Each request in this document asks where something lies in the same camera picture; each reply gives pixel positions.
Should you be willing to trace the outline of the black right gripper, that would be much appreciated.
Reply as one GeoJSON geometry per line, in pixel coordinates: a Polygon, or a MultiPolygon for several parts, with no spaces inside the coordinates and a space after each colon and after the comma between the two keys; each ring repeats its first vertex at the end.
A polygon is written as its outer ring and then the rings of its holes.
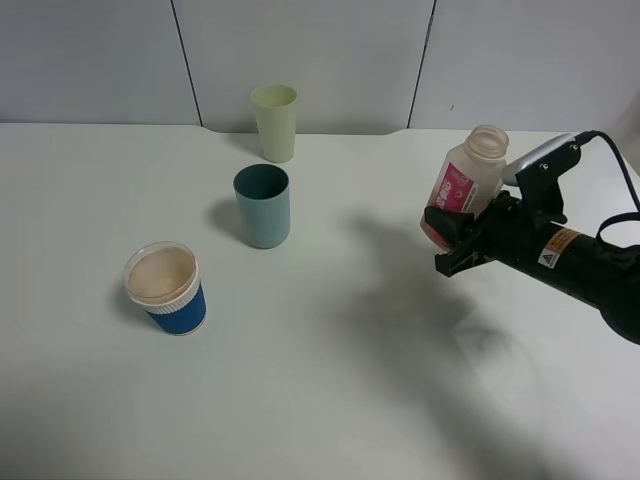
{"type": "Polygon", "coordinates": [[[436,206],[427,206],[423,214],[423,232],[440,249],[448,250],[435,256],[436,271],[444,276],[493,261],[532,275],[549,227],[550,222],[535,222],[521,200],[507,192],[477,217],[436,206]]]}

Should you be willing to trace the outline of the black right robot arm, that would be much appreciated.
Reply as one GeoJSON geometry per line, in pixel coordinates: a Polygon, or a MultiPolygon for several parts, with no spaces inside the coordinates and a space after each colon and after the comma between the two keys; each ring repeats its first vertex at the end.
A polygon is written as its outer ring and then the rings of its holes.
{"type": "Polygon", "coordinates": [[[597,309],[614,332],[639,342],[637,245],[566,228],[506,191],[477,217],[428,206],[423,218],[449,247],[435,257],[444,276],[499,262],[597,309]]]}

